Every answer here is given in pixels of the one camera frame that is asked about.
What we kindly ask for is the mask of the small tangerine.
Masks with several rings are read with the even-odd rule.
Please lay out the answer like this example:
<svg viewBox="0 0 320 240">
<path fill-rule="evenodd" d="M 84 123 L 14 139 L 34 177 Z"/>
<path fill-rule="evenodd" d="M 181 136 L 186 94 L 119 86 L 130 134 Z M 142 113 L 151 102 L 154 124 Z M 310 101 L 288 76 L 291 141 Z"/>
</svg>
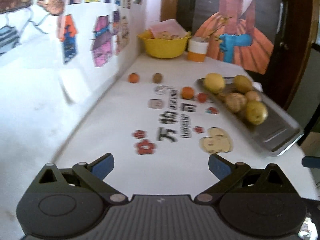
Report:
<svg viewBox="0 0 320 240">
<path fill-rule="evenodd" d="M 138 83 L 139 80 L 140 80 L 140 77 L 137 73 L 131 73 L 129 76 L 128 76 L 128 79 L 127 79 L 130 83 Z"/>
</svg>

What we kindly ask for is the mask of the brown potato-like fruit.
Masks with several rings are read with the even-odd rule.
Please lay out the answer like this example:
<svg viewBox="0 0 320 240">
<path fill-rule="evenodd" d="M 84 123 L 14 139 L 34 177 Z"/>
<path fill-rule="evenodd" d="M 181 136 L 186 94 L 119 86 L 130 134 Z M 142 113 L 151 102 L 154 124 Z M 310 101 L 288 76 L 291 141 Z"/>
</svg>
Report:
<svg viewBox="0 0 320 240">
<path fill-rule="evenodd" d="M 239 113 L 247 104 L 247 98 L 240 93 L 230 93 L 225 98 L 227 108 L 233 113 Z"/>
</svg>

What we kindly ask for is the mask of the tan scarred fruit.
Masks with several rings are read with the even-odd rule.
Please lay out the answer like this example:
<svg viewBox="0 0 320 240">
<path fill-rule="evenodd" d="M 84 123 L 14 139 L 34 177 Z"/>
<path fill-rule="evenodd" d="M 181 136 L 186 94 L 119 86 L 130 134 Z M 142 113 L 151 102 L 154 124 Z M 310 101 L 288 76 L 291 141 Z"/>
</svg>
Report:
<svg viewBox="0 0 320 240">
<path fill-rule="evenodd" d="M 251 102 L 251 101 L 261 102 L 260 94 L 258 92 L 256 92 L 256 91 L 254 91 L 254 90 L 251 90 L 251 91 L 247 92 L 245 94 L 245 97 L 246 97 L 248 102 Z"/>
</svg>

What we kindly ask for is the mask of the yellow flower twig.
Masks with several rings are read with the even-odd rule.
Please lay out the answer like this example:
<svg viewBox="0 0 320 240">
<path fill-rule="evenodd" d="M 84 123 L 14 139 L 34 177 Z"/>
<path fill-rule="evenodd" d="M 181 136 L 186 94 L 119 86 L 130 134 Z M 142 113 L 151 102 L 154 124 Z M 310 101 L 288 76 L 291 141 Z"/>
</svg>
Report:
<svg viewBox="0 0 320 240">
<path fill-rule="evenodd" d="M 221 16 L 217 22 L 217 26 L 214 27 L 214 29 L 204 38 L 205 41 L 209 41 L 212 37 L 214 38 L 214 41 L 218 41 L 220 42 L 220 35 L 217 34 L 217 32 L 224 27 L 225 25 L 227 25 L 229 23 L 229 20 L 233 18 L 231 17 L 227 17 L 227 16 Z"/>
</svg>

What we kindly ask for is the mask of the green-yellow lemon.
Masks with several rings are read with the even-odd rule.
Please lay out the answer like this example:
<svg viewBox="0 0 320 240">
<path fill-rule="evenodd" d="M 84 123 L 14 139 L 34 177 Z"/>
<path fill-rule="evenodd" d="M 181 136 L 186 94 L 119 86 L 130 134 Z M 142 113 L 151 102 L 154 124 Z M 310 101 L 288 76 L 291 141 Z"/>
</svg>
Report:
<svg viewBox="0 0 320 240">
<path fill-rule="evenodd" d="M 246 94 L 253 89 L 252 81 L 244 75 L 237 75 L 233 83 L 236 90 L 242 94 Z"/>
</svg>

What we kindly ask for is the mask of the brown kiwi fruit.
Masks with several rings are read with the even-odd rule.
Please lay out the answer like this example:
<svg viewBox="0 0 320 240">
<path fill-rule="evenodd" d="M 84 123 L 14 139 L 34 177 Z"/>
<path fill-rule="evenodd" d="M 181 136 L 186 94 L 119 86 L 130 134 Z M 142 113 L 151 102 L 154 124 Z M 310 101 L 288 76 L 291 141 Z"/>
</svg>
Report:
<svg viewBox="0 0 320 240">
<path fill-rule="evenodd" d="M 161 83 L 163 80 L 163 75 L 161 73 L 155 73 L 152 77 L 153 83 Z"/>
</svg>

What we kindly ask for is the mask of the painting of orange dress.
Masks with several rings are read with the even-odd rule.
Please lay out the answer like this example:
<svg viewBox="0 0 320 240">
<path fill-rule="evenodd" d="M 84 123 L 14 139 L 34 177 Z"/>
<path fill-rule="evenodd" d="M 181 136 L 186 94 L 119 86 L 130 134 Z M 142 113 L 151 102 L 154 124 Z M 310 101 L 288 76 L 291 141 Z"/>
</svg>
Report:
<svg viewBox="0 0 320 240">
<path fill-rule="evenodd" d="M 247 72 L 267 71 L 280 28 L 281 0 L 196 0 L 194 34 L 205 38 L 221 16 L 233 17 L 208 42 L 207 56 L 241 66 Z"/>
</svg>

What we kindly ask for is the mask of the orange mandarin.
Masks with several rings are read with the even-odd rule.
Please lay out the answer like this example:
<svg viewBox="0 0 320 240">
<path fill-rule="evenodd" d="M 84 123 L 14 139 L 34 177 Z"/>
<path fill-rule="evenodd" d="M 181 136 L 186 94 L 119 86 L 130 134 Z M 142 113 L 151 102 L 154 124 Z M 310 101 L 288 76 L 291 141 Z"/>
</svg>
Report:
<svg viewBox="0 0 320 240">
<path fill-rule="evenodd" d="M 192 87 L 183 87 L 181 89 L 181 98 L 185 100 L 191 100 L 194 98 L 194 89 Z"/>
</svg>

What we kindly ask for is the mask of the yellow pear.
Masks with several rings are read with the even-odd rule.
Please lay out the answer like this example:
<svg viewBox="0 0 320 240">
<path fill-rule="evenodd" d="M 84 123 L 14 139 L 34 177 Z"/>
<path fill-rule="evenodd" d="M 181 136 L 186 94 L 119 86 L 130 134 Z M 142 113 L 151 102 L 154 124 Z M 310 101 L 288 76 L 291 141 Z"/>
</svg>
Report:
<svg viewBox="0 0 320 240">
<path fill-rule="evenodd" d="M 246 105 L 245 117 L 255 126 L 262 124 L 268 117 L 266 105 L 260 101 L 249 101 Z"/>
</svg>

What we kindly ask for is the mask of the yellow plastic bowl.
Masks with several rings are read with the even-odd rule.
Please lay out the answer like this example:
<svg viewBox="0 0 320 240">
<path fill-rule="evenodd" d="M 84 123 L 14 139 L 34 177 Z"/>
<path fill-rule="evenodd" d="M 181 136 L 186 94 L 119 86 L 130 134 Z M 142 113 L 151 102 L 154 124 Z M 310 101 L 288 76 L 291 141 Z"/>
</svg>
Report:
<svg viewBox="0 0 320 240">
<path fill-rule="evenodd" d="M 181 56 L 191 38 L 191 32 L 186 32 L 186 35 L 181 38 L 165 40 L 163 38 L 154 38 L 151 31 L 146 30 L 137 35 L 144 45 L 146 54 L 157 59 L 173 59 Z"/>
</svg>

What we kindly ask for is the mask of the pink white container in bowl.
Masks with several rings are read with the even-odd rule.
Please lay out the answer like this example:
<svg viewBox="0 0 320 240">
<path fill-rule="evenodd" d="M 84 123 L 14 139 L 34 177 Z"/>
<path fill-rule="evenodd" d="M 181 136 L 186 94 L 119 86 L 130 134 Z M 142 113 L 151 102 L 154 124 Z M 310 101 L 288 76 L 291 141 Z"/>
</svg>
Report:
<svg viewBox="0 0 320 240">
<path fill-rule="evenodd" d="M 185 29 L 175 20 L 169 19 L 149 27 L 154 37 L 160 37 L 163 34 L 170 36 L 185 37 Z"/>
</svg>

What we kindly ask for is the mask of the white orange cup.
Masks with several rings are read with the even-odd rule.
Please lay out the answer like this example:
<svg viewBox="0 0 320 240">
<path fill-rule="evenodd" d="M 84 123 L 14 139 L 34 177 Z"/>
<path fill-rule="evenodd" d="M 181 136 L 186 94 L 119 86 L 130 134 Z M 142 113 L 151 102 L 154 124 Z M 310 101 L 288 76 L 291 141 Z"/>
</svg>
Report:
<svg viewBox="0 0 320 240">
<path fill-rule="evenodd" d="M 209 42 L 206 38 L 193 36 L 188 42 L 187 59 L 193 62 L 204 62 Z"/>
</svg>

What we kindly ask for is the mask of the small red tomato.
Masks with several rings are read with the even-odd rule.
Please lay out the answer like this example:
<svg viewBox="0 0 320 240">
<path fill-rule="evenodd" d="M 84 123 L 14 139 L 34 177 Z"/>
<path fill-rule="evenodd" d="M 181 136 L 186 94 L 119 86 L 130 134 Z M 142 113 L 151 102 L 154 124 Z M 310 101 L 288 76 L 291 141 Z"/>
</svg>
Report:
<svg viewBox="0 0 320 240">
<path fill-rule="evenodd" d="M 207 101 L 207 95 L 205 93 L 197 94 L 197 100 L 199 103 L 205 103 Z"/>
</svg>

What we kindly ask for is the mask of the yellow lemon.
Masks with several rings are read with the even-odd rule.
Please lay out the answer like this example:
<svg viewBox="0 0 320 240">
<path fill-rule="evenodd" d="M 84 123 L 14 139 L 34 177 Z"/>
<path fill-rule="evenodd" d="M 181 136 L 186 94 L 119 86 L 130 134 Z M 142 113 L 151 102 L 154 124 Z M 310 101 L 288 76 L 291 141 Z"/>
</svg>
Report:
<svg viewBox="0 0 320 240">
<path fill-rule="evenodd" d="M 218 73 L 209 73 L 204 78 L 204 87 L 213 94 L 221 93 L 225 86 L 224 78 Z"/>
</svg>

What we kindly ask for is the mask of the house drawings poster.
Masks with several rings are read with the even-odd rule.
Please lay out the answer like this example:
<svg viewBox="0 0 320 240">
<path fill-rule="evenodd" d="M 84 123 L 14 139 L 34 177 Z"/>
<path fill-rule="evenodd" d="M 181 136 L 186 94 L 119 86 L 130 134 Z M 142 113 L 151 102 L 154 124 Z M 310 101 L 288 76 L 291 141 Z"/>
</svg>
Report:
<svg viewBox="0 0 320 240">
<path fill-rule="evenodd" d="M 82 103 L 114 76 L 143 0 L 1 0 L 1 72 L 53 71 Z"/>
</svg>

